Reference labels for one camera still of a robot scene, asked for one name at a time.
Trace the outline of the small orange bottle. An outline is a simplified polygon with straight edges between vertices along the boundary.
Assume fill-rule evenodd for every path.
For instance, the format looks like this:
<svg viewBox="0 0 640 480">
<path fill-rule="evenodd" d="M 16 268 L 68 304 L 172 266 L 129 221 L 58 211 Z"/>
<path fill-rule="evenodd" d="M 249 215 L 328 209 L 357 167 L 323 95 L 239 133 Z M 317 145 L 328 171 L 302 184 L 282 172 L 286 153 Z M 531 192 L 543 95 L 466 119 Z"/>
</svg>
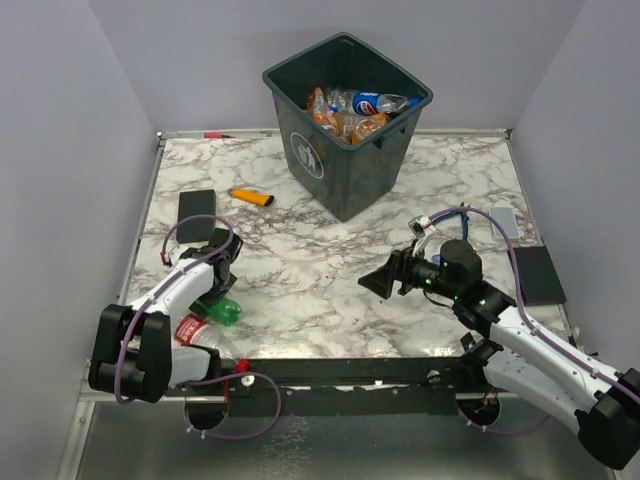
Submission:
<svg viewBox="0 0 640 480">
<path fill-rule="evenodd" d="M 351 134 L 351 144 L 356 145 L 372 134 L 384 128 L 389 121 L 389 117 L 384 113 L 359 118 Z"/>
</svg>

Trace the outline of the crushed blue label bottle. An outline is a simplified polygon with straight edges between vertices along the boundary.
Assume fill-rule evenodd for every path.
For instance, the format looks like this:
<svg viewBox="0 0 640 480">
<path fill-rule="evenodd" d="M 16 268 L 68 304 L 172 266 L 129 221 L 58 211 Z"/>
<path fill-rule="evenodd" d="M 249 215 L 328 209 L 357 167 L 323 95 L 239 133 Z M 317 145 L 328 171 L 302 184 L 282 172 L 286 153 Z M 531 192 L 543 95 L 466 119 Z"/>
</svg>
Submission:
<svg viewBox="0 0 640 480">
<path fill-rule="evenodd" d="M 327 94 L 327 102 L 332 112 L 372 116 L 379 113 L 400 114 L 418 105 L 421 98 L 334 89 Z"/>
</svg>

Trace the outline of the orange label large bottle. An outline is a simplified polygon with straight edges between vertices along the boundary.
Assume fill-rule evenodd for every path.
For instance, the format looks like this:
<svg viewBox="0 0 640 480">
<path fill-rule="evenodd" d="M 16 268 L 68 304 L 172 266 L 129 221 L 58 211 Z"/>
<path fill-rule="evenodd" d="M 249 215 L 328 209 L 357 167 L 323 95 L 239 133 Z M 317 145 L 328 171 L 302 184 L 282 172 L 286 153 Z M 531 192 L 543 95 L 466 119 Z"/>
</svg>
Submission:
<svg viewBox="0 0 640 480">
<path fill-rule="evenodd" d="M 339 124 L 328 106 L 324 92 L 320 87 L 316 87 L 309 97 L 307 112 L 314 122 L 325 131 L 334 135 L 339 133 Z"/>
</svg>

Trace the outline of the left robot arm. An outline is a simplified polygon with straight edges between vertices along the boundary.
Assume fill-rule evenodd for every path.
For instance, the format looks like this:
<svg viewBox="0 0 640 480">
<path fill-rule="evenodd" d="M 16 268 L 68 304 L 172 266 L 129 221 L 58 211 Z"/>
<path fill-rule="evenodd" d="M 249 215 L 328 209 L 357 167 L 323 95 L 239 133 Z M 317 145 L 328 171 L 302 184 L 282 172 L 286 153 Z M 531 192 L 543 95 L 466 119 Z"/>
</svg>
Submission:
<svg viewBox="0 0 640 480">
<path fill-rule="evenodd" d="M 175 338 L 182 319 L 200 318 L 226 300 L 237 277 L 231 266 L 243 240 L 226 229 L 214 230 L 209 242 L 185 250 L 169 275 L 128 305 L 110 304 L 101 312 L 88 383 L 121 403 L 155 403 L 165 392 L 188 383 L 206 395 L 220 385 L 215 347 L 190 346 Z"/>
</svg>

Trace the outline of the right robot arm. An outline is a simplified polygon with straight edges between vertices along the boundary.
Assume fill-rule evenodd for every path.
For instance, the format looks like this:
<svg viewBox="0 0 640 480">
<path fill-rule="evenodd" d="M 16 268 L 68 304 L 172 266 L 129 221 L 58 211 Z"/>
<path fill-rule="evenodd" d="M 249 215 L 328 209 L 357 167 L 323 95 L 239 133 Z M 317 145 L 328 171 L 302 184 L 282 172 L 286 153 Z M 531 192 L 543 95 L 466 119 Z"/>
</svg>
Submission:
<svg viewBox="0 0 640 480">
<path fill-rule="evenodd" d="M 482 261 L 464 240 L 449 240 L 439 263 L 393 251 L 359 278 L 383 299 L 413 289 L 451 300 L 457 319 L 482 339 L 464 354 L 461 383 L 507 390 L 560 421 L 601 464 L 624 469 L 639 452 L 639 372 L 622 372 L 585 354 L 520 309 L 483 278 Z"/>
</svg>

